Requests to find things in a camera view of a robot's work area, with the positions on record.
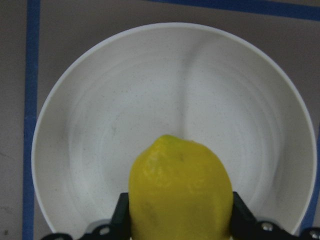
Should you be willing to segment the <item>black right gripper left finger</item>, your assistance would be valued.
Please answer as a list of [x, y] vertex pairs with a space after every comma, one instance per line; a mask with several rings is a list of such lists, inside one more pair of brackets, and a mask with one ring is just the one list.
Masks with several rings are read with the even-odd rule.
[[131, 237], [131, 218], [129, 211], [129, 194], [119, 195], [111, 221], [111, 235], [113, 237]]

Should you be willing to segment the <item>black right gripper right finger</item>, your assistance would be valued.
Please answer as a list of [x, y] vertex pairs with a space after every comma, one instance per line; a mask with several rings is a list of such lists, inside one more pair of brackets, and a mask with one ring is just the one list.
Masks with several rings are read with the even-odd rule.
[[257, 219], [244, 203], [240, 195], [233, 192], [230, 232], [233, 238], [252, 238], [255, 234]]

